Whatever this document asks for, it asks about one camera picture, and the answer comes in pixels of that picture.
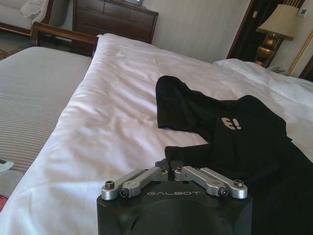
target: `lamp shade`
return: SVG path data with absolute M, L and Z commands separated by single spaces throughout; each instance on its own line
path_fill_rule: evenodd
M 294 6 L 279 4 L 271 16 L 257 28 L 257 31 L 277 33 L 288 40 L 292 40 L 298 10 Z

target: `carpet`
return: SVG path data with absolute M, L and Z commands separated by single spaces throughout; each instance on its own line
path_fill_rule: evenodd
M 0 60 L 30 47 L 30 38 L 0 32 Z
M 4 50 L 0 49 L 0 60 L 3 60 L 5 58 L 9 57 L 10 55 L 14 55 L 17 52 L 19 52 L 19 50 L 4 51 Z

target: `wall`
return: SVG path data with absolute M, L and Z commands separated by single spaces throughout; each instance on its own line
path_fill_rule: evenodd
M 285 69 L 289 69 L 293 60 L 297 56 L 303 43 L 306 41 L 310 32 L 313 30 L 313 0 L 306 0 L 302 8 L 308 9 L 308 13 L 305 18 L 296 18 L 296 33 L 293 41 L 285 40 L 280 46 L 277 54 L 275 55 L 272 66 L 281 66 Z M 313 55 L 313 41 L 309 44 L 297 66 L 294 68 L 291 76 L 298 77 L 309 59 Z
M 67 8 L 67 17 L 61 28 L 72 30 L 72 22 L 73 22 L 73 0 L 69 0 Z
M 157 11 L 153 45 L 193 58 L 225 59 L 250 0 L 143 0 Z M 73 0 L 62 26 L 71 29 Z

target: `wooden dresser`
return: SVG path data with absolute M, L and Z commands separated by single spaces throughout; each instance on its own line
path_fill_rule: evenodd
M 74 0 L 73 30 L 96 36 L 113 33 L 151 43 L 158 13 L 122 0 Z M 76 49 L 87 45 L 75 43 Z

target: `white duvet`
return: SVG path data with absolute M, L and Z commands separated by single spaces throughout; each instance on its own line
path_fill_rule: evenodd
M 106 180 L 153 167 L 167 145 L 205 143 L 198 134 L 157 128 L 155 85 L 163 75 L 216 99 L 254 95 L 285 119 L 288 136 L 313 161 L 313 83 L 238 60 L 208 64 L 106 34 L 0 213 L 0 234 L 97 234 L 96 198 Z

